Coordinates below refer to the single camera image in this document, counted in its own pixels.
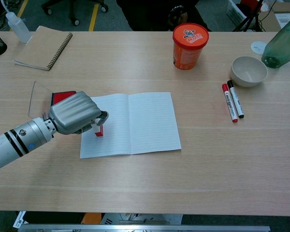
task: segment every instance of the marker cap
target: marker cap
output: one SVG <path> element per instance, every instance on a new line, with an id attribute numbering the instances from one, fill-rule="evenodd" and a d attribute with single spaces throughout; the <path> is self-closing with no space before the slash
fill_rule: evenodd
<path id="1" fill-rule="evenodd" d="M 232 80 L 230 80 L 230 81 L 227 81 L 227 83 L 228 83 L 228 87 L 229 87 L 229 88 L 232 88 L 232 87 L 234 87 Z"/>
<path id="2" fill-rule="evenodd" d="M 228 91 L 228 86 L 227 86 L 227 84 L 223 84 L 222 85 L 222 90 L 225 92 L 225 91 Z"/>

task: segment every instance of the chair wheel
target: chair wheel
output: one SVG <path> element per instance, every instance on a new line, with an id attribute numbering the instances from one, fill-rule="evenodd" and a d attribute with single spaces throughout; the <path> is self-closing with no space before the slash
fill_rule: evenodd
<path id="1" fill-rule="evenodd" d="M 72 24 L 74 24 L 75 26 L 79 25 L 79 20 L 77 18 L 71 18 L 71 22 Z"/>
<path id="2" fill-rule="evenodd" d="M 51 15 L 53 13 L 52 9 L 47 8 L 47 7 L 43 8 L 43 10 L 44 10 L 44 13 L 47 14 L 47 15 Z"/>
<path id="3" fill-rule="evenodd" d="M 104 12 L 104 13 L 108 12 L 108 5 L 106 5 L 106 4 L 102 5 L 101 6 L 101 11 Z"/>

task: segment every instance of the green plastic bottle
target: green plastic bottle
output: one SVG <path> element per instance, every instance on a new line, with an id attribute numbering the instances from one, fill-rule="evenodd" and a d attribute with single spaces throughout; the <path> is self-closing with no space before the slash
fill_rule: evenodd
<path id="1" fill-rule="evenodd" d="M 279 68 L 290 61 L 290 22 L 267 44 L 262 62 L 269 68 Z"/>

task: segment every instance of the container label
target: container label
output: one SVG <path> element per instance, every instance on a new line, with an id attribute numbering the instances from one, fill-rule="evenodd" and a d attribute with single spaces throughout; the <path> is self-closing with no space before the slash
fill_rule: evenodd
<path id="1" fill-rule="evenodd" d="M 184 30 L 184 38 L 187 40 L 188 43 L 194 43 L 196 42 L 197 40 L 199 39 L 202 39 L 203 36 L 198 33 L 198 34 L 194 34 L 195 33 L 195 30 Z"/>

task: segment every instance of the notebook spiral binding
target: notebook spiral binding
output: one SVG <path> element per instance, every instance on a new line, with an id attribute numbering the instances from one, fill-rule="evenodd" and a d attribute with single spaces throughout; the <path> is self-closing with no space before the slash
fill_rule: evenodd
<path id="1" fill-rule="evenodd" d="M 52 60 L 49 62 L 49 64 L 47 65 L 47 67 L 49 69 L 52 68 L 52 66 L 54 65 L 54 63 L 56 62 L 56 60 L 58 59 L 58 57 L 60 56 L 60 54 L 62 53 L 62 50 L 65 48 L 65 46 L 67 45 L 67 43 L 69 42 L 69 40 L 71 39 L 71 37 L 73 36 L 73 34 L 70 32 L 68 34 L 68 36 L 65 38 L 65 40 L 63 41 L 63 43 L 61 44 L 61 46 L 58 48 L 57 52 L 55 53 L 54 57 L 52 58 Z"/>

